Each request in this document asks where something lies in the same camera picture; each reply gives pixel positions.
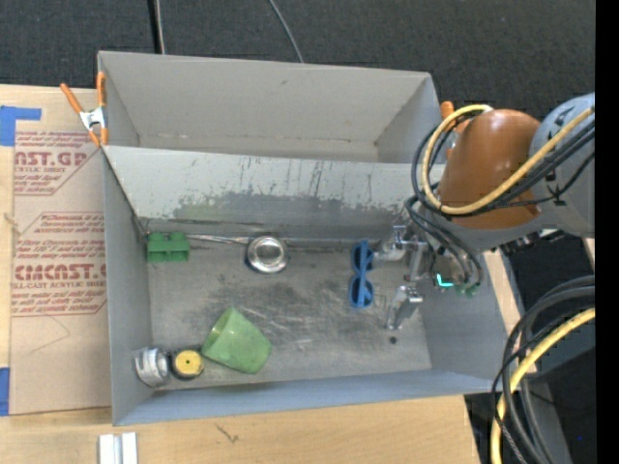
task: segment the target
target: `blue sunglasses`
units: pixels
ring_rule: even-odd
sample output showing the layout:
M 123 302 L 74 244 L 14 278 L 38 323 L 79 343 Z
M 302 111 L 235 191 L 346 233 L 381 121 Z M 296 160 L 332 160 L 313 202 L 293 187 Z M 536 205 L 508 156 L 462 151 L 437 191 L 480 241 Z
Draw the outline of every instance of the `blue sunglasses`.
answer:
M 374 299 L 374 286 L 366 279 L 366 273 L 372 269 L 373 255 L 368 241 L 361 241 L 350 253 L 355 275 L 348 285 L 348 301 L 355 307 L 368 307 Z

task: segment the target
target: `gray floor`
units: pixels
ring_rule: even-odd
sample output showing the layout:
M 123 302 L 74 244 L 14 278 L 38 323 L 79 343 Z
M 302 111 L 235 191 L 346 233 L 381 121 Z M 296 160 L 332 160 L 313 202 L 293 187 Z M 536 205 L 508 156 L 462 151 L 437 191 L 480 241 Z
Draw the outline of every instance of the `gray floor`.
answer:
M 540 120 L 595 90 L 597 0 L 273 1 L 301 56 L 269 0 L 161 0 L 165 51 L 425 71 L 441 101 L 486 102 Z M 154 52 L 145 1 L 0 0 L 2 83 L 92 87 L 100 49 Z M 553 285 L 591 272 L 569 236 L 512 262 L 529 306 Z M 578 362 L 552 386 L 564 402 L 557 408 L 573 461 L 590 464 L 597 460 L 595 352 Z M 483 443 L 487 401 L 469 403 Z

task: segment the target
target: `orange clip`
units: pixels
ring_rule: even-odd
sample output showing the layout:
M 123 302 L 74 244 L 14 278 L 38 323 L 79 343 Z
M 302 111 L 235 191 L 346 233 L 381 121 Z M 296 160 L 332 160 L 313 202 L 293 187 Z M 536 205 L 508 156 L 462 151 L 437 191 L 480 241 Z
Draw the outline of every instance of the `orange clip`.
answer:
M 99 108 L 103 109 L 107 106 L 107 92 L 105 91 L 105 74 L 99 72 L 97 74 L 97 99 L 99 101 Z M 101 143 L 107 144 L 108 130 L 105 122 L 101 124 Z
M 71 88 L 64 82 L 60 84 L 60 89 L 67 97 L 67 100 L 69 101 L 69 104 L 71 105 L 75 113 L 79 115 L 79 118 L 84 124 L 84 127 L 88 130 L 88 135 L 95 143 L 95 145 L 100 148 L 102 144 L 107 144 L 108 130 L 107 125 L 105 124 L 105 117 L 103 112 L 103 109 L 107 106 L 107 97 L 105 93 L 105 74 L 103 72 L 99 72 L 97 74 L 97 101 L 99 106 L 93 111 L 84 111 L 84 109 L 81 107 L 81 104 L 79 104 L 79 101 L 75 97 L 74 92 L 71 91 Z M 93 126 L 95 124 L 99 124 L 101 126 L 101 140 L 99 140 L 99 138 L 93 131 Z

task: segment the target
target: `green plastic cup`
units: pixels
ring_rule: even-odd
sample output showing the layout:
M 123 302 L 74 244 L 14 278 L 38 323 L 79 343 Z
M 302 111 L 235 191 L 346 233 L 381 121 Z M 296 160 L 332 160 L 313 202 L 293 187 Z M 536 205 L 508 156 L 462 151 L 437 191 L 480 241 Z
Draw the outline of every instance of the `green plastic cup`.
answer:
M 205 358 L 243 373 L 257 373 L 271 355 L 269 339 L 234 307 L 210 331 L 200 352 Z

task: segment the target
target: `gray box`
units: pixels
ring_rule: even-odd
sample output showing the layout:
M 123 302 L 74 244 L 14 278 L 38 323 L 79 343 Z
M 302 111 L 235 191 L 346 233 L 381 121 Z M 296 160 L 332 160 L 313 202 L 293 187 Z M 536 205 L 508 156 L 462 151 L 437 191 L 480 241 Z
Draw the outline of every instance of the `gray box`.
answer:
M 405 221 L 411 160 L 440 122 L 428 73 L 100 52 L 113 423 L 205 418 L 487 392 L 505 326 L 491 283 L 473 299 L 421 284 L 401 330 L 384 328 L 406 272 L 370 271 L 353 307 L 350 249 Z M 187 262 L 149 263 L 145 234 L 191 236 Z M 288 244 L 283 272 L 244 243 Z M 132 353 L 199 346 L 234 305 L 272 341 L 255 375 L 144 385 Z

